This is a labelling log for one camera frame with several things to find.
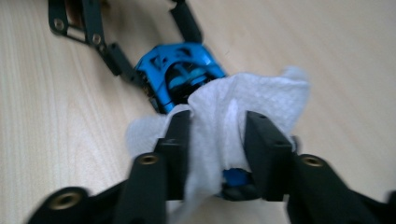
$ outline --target blue plastic housing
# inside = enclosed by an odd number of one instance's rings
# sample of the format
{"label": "blue plastic housing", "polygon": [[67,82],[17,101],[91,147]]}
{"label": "blue plastic housing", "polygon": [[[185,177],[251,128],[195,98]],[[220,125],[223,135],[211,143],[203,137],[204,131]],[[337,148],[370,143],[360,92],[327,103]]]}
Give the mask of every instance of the blue plastic housing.
{"label": "blue plastic housing", "polygon": [[[195,69],[187,71],[185,64]],[[216,60],[199,43],[160,45],[147,53],[137,64],[135,70],[151,87],[158,107],[169,113],[176,105],[170,90],[183,85],[205,85],[208,80],[225,77]],[[179,74],[167,78],[170,70]]]}

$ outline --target blue object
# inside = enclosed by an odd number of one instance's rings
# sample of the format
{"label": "blue object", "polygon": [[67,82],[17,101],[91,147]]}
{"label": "blue object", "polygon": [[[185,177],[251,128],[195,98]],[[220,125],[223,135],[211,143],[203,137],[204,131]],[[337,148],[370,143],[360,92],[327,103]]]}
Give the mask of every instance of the blue object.
{"label": "blue object", "polygon": [[227,186],[239,187],[251,184],[251,179],[248,177],[248,172],[242,169],[230,169],[223,171],[223,177]]}
{"label": "blue object", "polygon": [[200,43],[160,45],[135,67],[158,112],[167,114],[175,105],[186,104],[191,93],[207,82],[225,77],[216,60]]}

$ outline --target white tissue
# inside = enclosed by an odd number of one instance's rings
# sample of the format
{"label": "white tissue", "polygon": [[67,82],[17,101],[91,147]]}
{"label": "white tissue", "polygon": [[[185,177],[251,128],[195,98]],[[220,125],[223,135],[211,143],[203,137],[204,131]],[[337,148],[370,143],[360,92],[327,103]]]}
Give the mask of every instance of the white tissue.
{"label": "white tissue", "polygon": [[290,137],[308,95],[306,74],[297,67],[288,67],[279,77],[241,73],[209,82],[190,96],[188,105],[176,106],[168,116],[134,121],[126,134],[133,158],[154,149],[175,113],[191,111],[190,170],[185,200],[169,214],[169,223],[178,223],[204,199],[219,193],[223,170],[249,171],[243,150],[247,111],[267,116]]}

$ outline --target wooden table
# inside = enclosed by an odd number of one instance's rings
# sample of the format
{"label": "wooden table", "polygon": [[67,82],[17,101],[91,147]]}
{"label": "wooden table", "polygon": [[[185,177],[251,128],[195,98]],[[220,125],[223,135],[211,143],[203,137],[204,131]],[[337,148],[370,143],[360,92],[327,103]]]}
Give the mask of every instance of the wooden table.
{"label": "wooden table", "polygon": [[[396,189],[396,2],[190,0],[205,44],[228,74],[310,75],[294,133],[377,200]],[[136,63],[181,40],[170,2],[110,1],[107,42]],[[124,133],[154,115],[144,93],[113,77],[94,50],[58,38],[47,1],[0,2],[0,223],[26,220],[66,186],[98,193],[126,177]],[[283,203],[210,199],[186,223],[288,223]]]}

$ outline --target black metal bracket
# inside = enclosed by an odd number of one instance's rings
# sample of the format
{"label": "black metal bracket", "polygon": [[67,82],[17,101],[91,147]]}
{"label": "black metal bracket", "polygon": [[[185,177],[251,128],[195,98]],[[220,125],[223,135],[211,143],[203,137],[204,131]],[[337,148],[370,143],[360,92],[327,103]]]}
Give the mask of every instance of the black metal bracket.
{"label": "black metal bracket", "polygon": [[51,31],[95,48],[114,76],[120,75],[125,81],[142,86],[142,77],[136,73],[120,47],[116,43],[106,44],[99,0],[81,0],[81,9],[82,24],[79,26],[69,21],[64,0],[49,0]]}
{"label": "black metal bracket", "polygon": [[175,114],[154,152],[134,160],[128,179],[91,197],[83,188],[58,190],[28,223],[165,224],[166,201],[184,199],[189,131],[190,111]]}
{"label": "black metal bracket", "polygon": [[185,0],[172,0],[175,8],[170,12],[177,24],[178,30],[186,42],[203,42],[202,33]]}
{"label": "black metal bracket", "polygon": [[[184,198],[189,120],[189,111],[175,114],[165,138],[154,152],[134,160],[126,181],[91,197],[82,188],[61,189],[29,223],[165,224],[165,202]],[[247,192],[242,196],[278,202],[288,194],[292,224],[396,223],[396,191],[379,203],[349,189],[323,159],[292,152],[287,138],[261,114],[247,112],[244,148],[254,186],[240,191]]]}

